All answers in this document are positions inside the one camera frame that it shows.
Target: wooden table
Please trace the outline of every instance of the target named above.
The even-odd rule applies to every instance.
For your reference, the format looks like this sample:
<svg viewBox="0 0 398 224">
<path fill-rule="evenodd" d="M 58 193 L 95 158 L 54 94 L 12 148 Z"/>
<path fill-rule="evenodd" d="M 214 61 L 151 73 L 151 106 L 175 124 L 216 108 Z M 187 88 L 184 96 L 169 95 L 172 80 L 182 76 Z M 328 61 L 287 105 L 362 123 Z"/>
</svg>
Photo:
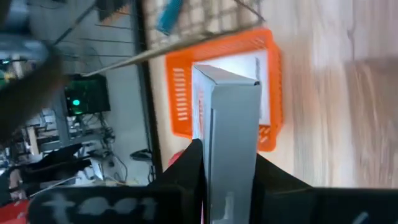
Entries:
<svg viewBox="0 0 398 224">
<path fill-rule="evenodd" d="M 261 155 L 316 186 L 398 184 L 398 2 L 266 0 L 284 57 L 284 127 Z M 150 61 L 164 166 L 188 140 L 170 131 L 164 58 Z"/>
</svg>

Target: gray box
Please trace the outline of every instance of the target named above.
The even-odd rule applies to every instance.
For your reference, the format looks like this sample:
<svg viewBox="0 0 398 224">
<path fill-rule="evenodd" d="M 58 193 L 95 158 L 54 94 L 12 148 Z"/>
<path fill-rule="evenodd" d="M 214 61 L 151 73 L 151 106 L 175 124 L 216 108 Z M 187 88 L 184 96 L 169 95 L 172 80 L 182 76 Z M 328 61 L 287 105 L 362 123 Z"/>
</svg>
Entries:
<svg viewBox="0 0 398 224">
<path fill-rule="evenodd" d="M 258 80 L 192 67 L 193 138 L 203 142 L 210 223 L 249 223 L 260 99 Z"/>
</svg>

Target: orange plastic basket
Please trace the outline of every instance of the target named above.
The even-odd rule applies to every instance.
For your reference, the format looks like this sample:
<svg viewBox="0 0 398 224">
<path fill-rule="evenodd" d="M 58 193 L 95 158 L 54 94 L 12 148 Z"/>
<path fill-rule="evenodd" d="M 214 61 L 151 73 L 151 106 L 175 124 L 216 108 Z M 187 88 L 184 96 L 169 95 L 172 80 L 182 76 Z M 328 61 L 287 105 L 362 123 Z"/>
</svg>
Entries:
<svg viewBox="0 0 398 224">
<path fill-rule="evenodd" d="M 282 127 L 282 70 L 280 50 L 269 29 L 258 28 L 235 36 L 212 40 L 166 55 L 170 118 L 175 135 L 192 138 L 192 73 L 195 62 L 267 49 L 271 125 L 259 126 L 258 149 L 272 151 Z"/>
</svg>

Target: red object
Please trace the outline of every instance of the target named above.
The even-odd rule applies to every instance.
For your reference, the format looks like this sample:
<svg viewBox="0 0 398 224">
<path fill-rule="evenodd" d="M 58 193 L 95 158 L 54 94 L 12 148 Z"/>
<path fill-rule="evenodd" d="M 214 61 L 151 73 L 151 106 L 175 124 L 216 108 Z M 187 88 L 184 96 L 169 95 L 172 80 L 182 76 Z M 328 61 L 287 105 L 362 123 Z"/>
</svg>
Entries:
<svg viewBox="0 0 398 224">
<path fill-rule="evenodd" d="M 179 151 L 178 153 L 174 154 L 172 158 L 169 160 L 169 167 L 173 165 L 173 163 L 181 156 L 184 150 Z"/>
<path fill-rule="evenodd" d="M 0 208 L 0 224 L 25 224 L 27 223 L 28 200 L 20 200 Z"/>
</svg>

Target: green light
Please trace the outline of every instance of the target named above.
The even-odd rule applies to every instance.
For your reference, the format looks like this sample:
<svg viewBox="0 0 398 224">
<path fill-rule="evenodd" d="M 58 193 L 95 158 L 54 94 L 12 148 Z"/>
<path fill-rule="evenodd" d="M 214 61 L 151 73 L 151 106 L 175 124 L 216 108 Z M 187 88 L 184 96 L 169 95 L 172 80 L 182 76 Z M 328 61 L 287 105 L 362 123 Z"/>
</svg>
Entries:
<svg viewBox="0 0 398 224">
<path fill-rule="evenodd" d="M 80 100 L 73 100 L 72 103 L 75 106 L 79 106 L 80 105 Z"/>
</svg>

